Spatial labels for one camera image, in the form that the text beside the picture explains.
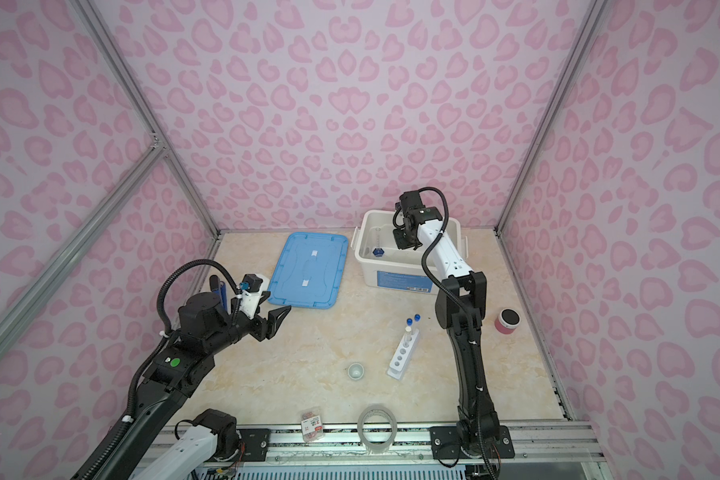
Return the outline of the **blue base graduated cylinder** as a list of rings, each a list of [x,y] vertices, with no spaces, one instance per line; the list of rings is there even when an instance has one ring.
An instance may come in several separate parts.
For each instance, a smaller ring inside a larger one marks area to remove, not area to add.
[[[382,258],[385,255],[383,230],[375,229],[371,234],[370,252],[375,258]]]

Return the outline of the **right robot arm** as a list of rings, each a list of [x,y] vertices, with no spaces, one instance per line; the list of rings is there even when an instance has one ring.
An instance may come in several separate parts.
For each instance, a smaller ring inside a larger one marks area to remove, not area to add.
[[[447,235],[449,223],[450,211],[441,190],[427,186],[406,191],[395,204],[393,238],[400,250],[422,251],[422,271],[437,288],[435,316],[449,337],[458,375],[460,449],[480,457],[486,473],[497,477],[500,420],[481,348],[487,279],[468,265]]]

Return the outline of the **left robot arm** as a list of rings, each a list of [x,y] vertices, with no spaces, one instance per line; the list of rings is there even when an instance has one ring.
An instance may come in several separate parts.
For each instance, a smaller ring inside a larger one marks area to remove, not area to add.
[[[215,367],[215,355],[249,335],[261,342],[275,336],[291,308],[248,317],[229,314],[218,295],[203,292],[178,309],[180,328],[147,362],[144,378],[129,387],[124,415],[74,479],[127,479],[155,438]]]

